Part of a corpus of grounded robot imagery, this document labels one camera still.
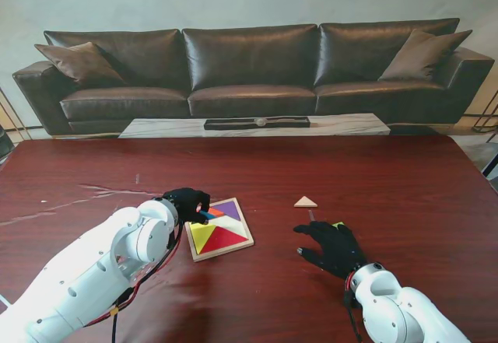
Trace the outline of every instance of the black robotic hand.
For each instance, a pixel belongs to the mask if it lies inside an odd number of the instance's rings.
[[[328,222],[312,221],[310,225],[296,226],[294,231],[311,236],[320,244],[323,254],[303,247],[297,252],[311,264],[337,277],[346,279],[351,271],[367,264],[365,254],[346,225],[335,227]]]
[[[197,212],[197,207],[201,205],[201,211],[209,210],[211,196],[204,191],[194,190],[189,187],[182,187],[163,194],[178,211],[178,218],[182,222],[198,222],[204,224],[208,221],[207,217]]]

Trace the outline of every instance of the white robotic arm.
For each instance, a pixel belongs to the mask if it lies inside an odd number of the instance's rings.
[[[0,341],[55,343],[108,312],[167,253],[178,223],[168,200],[116,211],[52,258],[0,315]]]
[[[401,287],[378,263],[359,269],[351,290],[363,308],[363,322],[375,343],[469,343],[420,291]]]

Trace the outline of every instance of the puzzle board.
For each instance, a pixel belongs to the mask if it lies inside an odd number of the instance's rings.
[[[207,225],[185,226],[194,261],[252,246],[254,240],[236,198],[211,204]]]

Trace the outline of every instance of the brown pillow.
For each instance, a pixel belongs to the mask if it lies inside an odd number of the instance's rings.
[[[434,36],[413,30],[379,81],[421,79],[430,81],[435,68],[468,37],[465,32]]]
[[[95,44],[59,47],[34,45],[64,75],[85,88],[125,86],[126,82],[100,54]]]

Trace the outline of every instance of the robotic arm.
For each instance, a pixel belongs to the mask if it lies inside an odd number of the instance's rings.
[[[396,277],[378,263],[368,263],[351,230],[343,224],[311,222],[294,228],[316,240],[323,254],[307,248],[298,253],[305,260],[345,279],[345,304],[352,298],[363,308],[366,332],[375,343],[469,343],[420,291],[401,287]]]
[[[205,222],[198,205],[207,211],[209,195],[185,188],[116,211],[55,255],[0,315],[0,340],[60,342],[128,306],[126,299],[161,268],[184,222]]]
[[[401,287],[378,263],[356,271],[350,287],[363,308],[366,332],[376,343],[470,342],[427,296]]]

